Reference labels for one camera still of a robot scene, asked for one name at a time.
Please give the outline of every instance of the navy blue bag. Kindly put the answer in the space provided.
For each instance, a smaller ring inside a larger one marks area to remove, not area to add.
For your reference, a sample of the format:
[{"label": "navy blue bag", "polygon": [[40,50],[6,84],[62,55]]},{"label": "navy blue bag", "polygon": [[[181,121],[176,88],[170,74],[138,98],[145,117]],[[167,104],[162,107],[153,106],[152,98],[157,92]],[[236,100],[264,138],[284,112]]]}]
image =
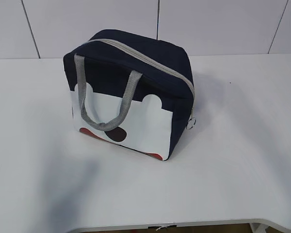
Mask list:
[{"label": "navy blue bag", "polygon": [[78,131],[167,160],[193,111],[183,48],[103,30],[64,56]]}]

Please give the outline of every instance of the fabric strap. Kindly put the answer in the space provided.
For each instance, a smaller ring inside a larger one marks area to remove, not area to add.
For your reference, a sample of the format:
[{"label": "fabric strap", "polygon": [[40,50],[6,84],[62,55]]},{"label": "fabric strap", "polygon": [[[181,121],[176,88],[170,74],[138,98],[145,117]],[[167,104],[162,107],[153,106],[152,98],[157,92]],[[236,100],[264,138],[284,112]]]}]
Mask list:
[{"label": "fabric strap", "polygon": [[74,62],[76,65],[77,71],[77,82],[78,82],[78,91],[79,91],[79,105],[81,110],[81,117],[85,120],[90,126],[99,131],[111,131],[118,127],[127,116],[127,113],[130,108],[132,98],[134,96],[136,86],[140,80],[142,73],[139,73],[133,70],[130,73],[125,92],[122,98],[120,112],[117,117],[110,120],[108,123],[96,123],[88,116],[85,109],[85,97],[86,97],[86,76],[85,76],[85,66],[84,66],[84,57],[79,55],[74,55]]}]

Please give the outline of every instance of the white table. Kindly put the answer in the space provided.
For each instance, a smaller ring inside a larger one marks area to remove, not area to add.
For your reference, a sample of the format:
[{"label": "white table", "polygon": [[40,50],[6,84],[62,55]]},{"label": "white table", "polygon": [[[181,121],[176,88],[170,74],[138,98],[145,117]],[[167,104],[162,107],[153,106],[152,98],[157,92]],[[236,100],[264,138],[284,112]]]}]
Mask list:
[{"label": "white table", "polygon": [[197,123],[161,162],[73,129],[61,59],[0,60],[0,233],[291,232],[291,54],[191,63]]}]

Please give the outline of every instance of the zipper tab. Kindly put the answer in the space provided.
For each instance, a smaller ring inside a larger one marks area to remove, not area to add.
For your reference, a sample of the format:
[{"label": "zipper tab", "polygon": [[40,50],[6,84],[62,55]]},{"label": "zipper tab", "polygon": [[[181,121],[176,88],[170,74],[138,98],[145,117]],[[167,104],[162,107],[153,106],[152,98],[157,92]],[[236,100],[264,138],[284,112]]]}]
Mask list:
[{"label": "zipper tab", "polygon": [[187,130],[192,129],[196,124],[196,118],[193,117],[193,111],[194,111],[194,107],[191,110],[191,116],[190,116],[190,119],[188,120],[188,124],[186,125]]}]

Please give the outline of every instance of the wall tile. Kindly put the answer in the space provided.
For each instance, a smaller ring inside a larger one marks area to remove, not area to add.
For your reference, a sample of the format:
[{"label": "wall tile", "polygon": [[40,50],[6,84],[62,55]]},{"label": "wall tile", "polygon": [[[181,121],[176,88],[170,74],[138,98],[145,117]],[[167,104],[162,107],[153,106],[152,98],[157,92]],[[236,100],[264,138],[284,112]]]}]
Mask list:
[{"label": "wall tile", "polygon": [[291,53],[291,0],[280,22],[270,53]]},{"label": "wall tile", "polygon": [[20,0],[0,0],[0,59],[37,58]]},{"label": "wall tile", "polygon": [[63,57],[102,29],[156,38],[158,0],[25,0],[42,58]]},{"label": "wall tile", "polygon": [[161,0],[159,39],[189,55],[267,53],[286,0]]}]

